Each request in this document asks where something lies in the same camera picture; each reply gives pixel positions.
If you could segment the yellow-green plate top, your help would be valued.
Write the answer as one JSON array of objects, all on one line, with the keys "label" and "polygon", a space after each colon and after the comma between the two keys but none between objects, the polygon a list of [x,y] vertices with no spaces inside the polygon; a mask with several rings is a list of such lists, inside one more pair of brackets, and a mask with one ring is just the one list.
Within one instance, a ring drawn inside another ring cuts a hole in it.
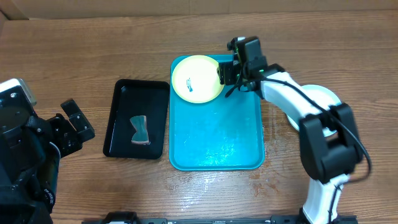
[{"label": "yellow-green plate top", "polygon": [[171,82],[176,94],[189,103],[214,100],[224,88],[218,76],[219,63],[205,55],[192,55],[179,62],[172,71]]}]

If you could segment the green bow-shaped sponge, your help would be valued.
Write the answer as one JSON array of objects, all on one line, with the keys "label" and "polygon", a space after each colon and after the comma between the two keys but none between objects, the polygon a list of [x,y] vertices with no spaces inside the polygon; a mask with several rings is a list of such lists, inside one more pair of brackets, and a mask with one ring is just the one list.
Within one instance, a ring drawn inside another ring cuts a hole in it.
[{"label": "green bow-shaped sponge", "polygon": [[136,131],[132,135],[131,142],[138,145],[150,144],[147,130],[147,117],[145,115],[133,116],[130,122]]}]

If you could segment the light blue plate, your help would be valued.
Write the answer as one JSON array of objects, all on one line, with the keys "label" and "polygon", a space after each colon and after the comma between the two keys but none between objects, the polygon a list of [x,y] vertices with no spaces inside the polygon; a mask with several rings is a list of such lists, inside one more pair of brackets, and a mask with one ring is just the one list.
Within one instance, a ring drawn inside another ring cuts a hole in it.
[{"label": "light blue plate", "polygon": [[[322,106],[324,109],[328,109],[328,106],[336,106],[341,104],[341,100],[339,97],[332,92],[331,90],[327,89],[324,86],[320,85],[304,85],[302,88],[308,93],[307,95],[314,100],[318,105]],[[298,124],[290,117],[287,116],[289,123],[299,131]],[[323,129],[324,137],[330,137],[334,135],[336,131],[331,131],[328,128]]]}]

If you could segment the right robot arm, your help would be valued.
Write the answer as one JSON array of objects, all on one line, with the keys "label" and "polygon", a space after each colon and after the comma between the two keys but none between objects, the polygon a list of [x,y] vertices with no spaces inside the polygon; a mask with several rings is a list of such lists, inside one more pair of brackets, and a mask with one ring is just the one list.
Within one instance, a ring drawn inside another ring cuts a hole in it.
[{"label": "right robot arm", "polygon": [[320,106],[280,65],[267,63],[258,37],[235,37],[227,44],[233,59],[218,67],[220,83],[255,92],[298,125],[300,160],[310,177],[298,215],[272,216],[271,223],[357,223],[336,209],[343,187],[366,180],[372,171],[349,105]]}]

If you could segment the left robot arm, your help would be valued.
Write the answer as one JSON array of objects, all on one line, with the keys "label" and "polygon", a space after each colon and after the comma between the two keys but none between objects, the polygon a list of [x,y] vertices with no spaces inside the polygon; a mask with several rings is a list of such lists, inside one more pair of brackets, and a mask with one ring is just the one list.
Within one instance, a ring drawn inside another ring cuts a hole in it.
[{"label": "left robot arm", "polygon": [[51,223],[60,160],[95,130],[73,99],[42,119],[20,88],[1,91],[1,223]]}]

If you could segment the black rectangular tray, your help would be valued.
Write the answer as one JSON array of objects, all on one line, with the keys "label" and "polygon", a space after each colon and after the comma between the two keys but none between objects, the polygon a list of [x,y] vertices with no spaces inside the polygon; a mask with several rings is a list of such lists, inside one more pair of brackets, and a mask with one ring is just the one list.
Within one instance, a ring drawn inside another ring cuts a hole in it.
[{"label": "black rectangular tray", "polygon": [[[170,85],[167,82],[147,80],[118,80],[114,87],[108,127],[103,146],[107,157],[130,159],[158,159],[164,145]],[[136,132],[130,119],[147,117],[150,144],[131,142]]]}]

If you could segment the teal plastic serving tray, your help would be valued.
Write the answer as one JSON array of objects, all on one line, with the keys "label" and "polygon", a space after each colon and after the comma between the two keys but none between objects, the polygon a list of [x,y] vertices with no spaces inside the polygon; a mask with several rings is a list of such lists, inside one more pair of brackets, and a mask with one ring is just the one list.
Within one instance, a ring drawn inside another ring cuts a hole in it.
[{"label": "teal plastic serving tray", "polygon": [[178,170],[249,170],[265,159],[261,99],[226,86],[214,100],[189,103],[170,92],[169,160]]}]

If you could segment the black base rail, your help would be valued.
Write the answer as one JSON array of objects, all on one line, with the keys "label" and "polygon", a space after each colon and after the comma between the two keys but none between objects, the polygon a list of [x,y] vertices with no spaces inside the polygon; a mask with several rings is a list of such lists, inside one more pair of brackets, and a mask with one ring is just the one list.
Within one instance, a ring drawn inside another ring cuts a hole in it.
[{"label": "black base rail", "polygon": [[139,218],[136,212],[111,212],[102,220],[84,220],[82,224],[304,224],[310,223],[301,212],[299,215],[273,215],[267,218],[233,219],[177,219]]}]

